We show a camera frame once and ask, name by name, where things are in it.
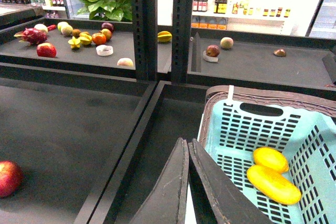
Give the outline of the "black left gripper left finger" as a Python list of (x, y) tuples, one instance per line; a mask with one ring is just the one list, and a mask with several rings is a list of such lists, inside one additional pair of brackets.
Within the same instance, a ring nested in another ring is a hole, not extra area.
[(178, 138), (164, 168), (130, 223), (184, 223), (188, 188), (187, 141)]

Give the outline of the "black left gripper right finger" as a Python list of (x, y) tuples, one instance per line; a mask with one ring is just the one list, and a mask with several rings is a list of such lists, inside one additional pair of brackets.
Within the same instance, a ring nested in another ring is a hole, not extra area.
[(188, 143), (196, 223), (271, 223), (229, 179), (202, 145)]

